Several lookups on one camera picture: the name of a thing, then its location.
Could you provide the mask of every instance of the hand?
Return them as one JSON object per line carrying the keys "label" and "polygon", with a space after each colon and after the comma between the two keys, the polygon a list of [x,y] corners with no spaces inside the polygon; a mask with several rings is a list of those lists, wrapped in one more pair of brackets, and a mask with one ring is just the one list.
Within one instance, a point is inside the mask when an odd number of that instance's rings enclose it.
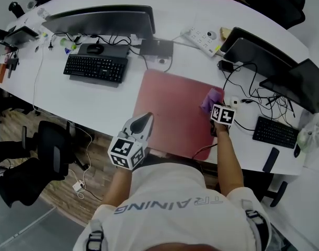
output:
{"label": "hand", "polygon": [[218,136],[223,132],[228,134],[228,128],[224,124],[214,122],[214,126],[215,126],[215,131],[216,131]]}

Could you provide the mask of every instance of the white t-shirt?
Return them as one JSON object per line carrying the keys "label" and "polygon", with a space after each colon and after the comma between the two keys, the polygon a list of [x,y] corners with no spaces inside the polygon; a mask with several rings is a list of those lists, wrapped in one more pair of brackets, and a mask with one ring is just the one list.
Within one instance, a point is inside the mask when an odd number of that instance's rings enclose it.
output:
{"label": "white t-shirt", "polygon": [[[225,197],[207,189],[202,173],[195,168],[157,164],[133,172],[130,198],[117,208],[100,206],[93,219],[102,223],[109,251],[144,251],[164,243],[208,244],[222,251],[255,250],[242,199],[252,202],[270,228],[250,189],[238,188]],[[86,249],[90,233],[88,225],[74,251]]]}

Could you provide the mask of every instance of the power strip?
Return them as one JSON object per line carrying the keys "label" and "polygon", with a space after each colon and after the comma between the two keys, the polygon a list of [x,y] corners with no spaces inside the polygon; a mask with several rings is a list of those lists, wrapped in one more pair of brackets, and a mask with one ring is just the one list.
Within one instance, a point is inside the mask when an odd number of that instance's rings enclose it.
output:
{"label": "power strip", "polygon": [[219,40],[220,35],[211,30],[205,31],[191,27],[182,30],[180,34],[210,57],[213,57],[221,47]]}

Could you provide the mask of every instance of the red mat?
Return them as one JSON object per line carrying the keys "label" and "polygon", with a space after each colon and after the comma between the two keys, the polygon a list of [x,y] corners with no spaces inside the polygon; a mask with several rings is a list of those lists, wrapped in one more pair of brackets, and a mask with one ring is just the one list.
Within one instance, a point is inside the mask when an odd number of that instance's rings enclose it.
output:
{"label": "red mat", "polygon": [[[191,158],[198,149],[211,145],[214,137],[210,135],[210,117],[199,107],[211,88],[222,90],[181,76],[147,70],[134,116],[154,114],[149,147]],[[209,153],[210,150],[203,151],[196,159],[205,160]]]}

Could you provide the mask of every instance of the phone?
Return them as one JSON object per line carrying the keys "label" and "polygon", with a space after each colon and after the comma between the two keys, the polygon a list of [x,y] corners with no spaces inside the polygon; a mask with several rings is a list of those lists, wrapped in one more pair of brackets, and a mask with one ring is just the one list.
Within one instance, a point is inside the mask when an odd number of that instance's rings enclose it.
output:
{"label": "phone", "polygon": [[276,160],[277,160],[277,157],[279,155],[279,150],[276,149],[275,147],[272,148],[271,152],[270,152],[270,155],[263,167],[263,171],[266,172],[266,173],[270,173]]}

